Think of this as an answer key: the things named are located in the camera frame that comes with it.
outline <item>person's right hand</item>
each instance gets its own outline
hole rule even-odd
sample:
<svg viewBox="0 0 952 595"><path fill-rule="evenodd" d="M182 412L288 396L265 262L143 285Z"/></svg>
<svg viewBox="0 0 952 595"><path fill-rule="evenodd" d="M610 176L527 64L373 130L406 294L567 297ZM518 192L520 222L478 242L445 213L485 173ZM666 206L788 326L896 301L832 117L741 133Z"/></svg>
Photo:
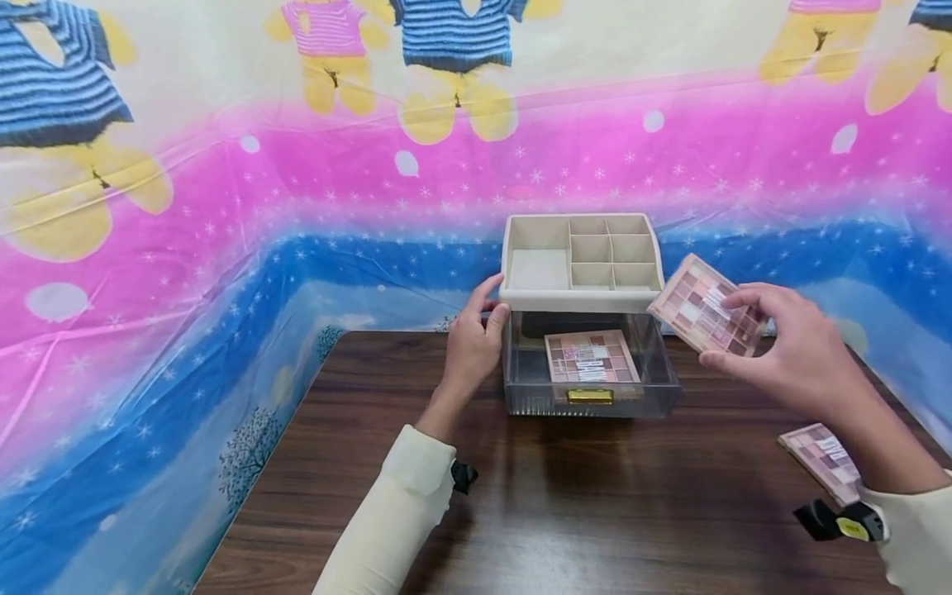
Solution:
<svg viewBox="0 0 952 595"><path fill-rule="evenodd" d="M826 424L881 401L836 325L793 289L766 283L741 285L723 305L763 310L774 319L777 341L759 357L705 351L703 366L745 380L786 407Z"/></svg>

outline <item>yellow bear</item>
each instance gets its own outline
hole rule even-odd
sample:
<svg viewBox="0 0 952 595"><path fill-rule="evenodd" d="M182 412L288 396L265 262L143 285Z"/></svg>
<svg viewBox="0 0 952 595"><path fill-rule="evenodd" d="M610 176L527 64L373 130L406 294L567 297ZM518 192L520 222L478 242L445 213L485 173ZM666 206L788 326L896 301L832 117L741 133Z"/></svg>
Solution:
<svg viewBox="0 0 952 595"><path fill-rule="evenodd" d="M52 262L79 260L109 237L107 200L115 192L151 214L171 204L155 159L109 140L133 120L104 67L136 59L129 37L101 11L60 0L0 1L0 151L10 164L0 231L15 248ZM30 176L37 164L54 173Z"/></svg>
<svg viewBox="0 0 952 595"><path fill-rule="evenodd" d="M364 116L377 105L367 48L387 46L387 33L377 21L392 18L392 10L372 2L292 0L271 13L265 31L275 41L293 39L297 44L304 62L305 101L311 109L329 114L339 91L341 103Z"/></svg>
<svg viewBox="0 0 952 595"><path fill-rule="evenodd" d="M856 72L882 7L882 0L792 0L761 60L761 78L784 85L816 58L817 76L831 85L841 83Z"/></svg>
<svg viewBox="0 0 952 595"><path fill-rule="evenodd" d="M413 90L400 110L407 135L435 145L453 130L456 109L476 135L507 138L518 122L515 102L499 84L512 62L510 18L558 14L563 0L459 0L443 9L427 0L390 0L403 28L403 54Z"/></svg>
<svg viewBox="0 0 952 595"><path fill-rule="evenodd" d="M912 12L899 51L886 61L866 91L866 111L895 108L936 73L936 99L952 113L952 0L921 0Z"/></svg>

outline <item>white sleeve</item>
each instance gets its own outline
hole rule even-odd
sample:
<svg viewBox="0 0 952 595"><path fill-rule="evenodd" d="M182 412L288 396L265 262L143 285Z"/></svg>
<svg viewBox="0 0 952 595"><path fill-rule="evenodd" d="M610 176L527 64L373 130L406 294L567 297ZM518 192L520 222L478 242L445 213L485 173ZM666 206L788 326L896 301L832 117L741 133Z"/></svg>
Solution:
<svg viewBox="0 0 952 595"><path fill-rule="evenodd" d="M883 494L860 487L888 531L879 545L886 579L905 595L952 593L952 486L925 494Z"/></svg>
<svg viewBox="0 0 952 595"><path fill-rule="evenodd" d="M449 508L455 458L452 446L404 426L312 595L398 593Z"/></svg>

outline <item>organizer compartment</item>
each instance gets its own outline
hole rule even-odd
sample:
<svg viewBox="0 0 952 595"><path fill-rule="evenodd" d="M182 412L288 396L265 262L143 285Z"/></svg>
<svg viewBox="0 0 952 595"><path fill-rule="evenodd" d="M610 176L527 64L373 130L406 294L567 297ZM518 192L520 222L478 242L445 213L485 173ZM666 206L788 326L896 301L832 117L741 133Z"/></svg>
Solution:
<svg viewBox="0 0 952 595"><path fill-rule="evenodd" d="M641 213L513 215L503 252L513 310L645 312L664 279Z"/></svg>

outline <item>eyeshadow palette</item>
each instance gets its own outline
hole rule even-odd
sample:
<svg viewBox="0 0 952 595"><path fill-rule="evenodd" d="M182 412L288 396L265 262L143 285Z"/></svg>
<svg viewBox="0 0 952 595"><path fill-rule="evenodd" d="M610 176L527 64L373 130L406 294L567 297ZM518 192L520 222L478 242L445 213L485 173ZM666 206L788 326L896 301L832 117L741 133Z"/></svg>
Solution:
<svg viewBox="0 0 952 595"><path fill-rule="evenodd" d="M779 438L779 442L806 467L837 504L849 506L860 500L856 490L860 472L839 439L826 426L814 424L788 432Z"/></svg>
<svg viewBox="0 0 952 595"><path fill-rule="evenodd" d="M767 316L756 307L722 307L721 301L734 291L736 285L696 254L688 254L648 312L668 323L698 351L751 356L764 333Z"/></svg>
<svg viewBox="0 0 952 595"><path fill-rule="evenodd" d="M636 383L638 370L620 330L545 336L549 374L555 383Z"/></svg>

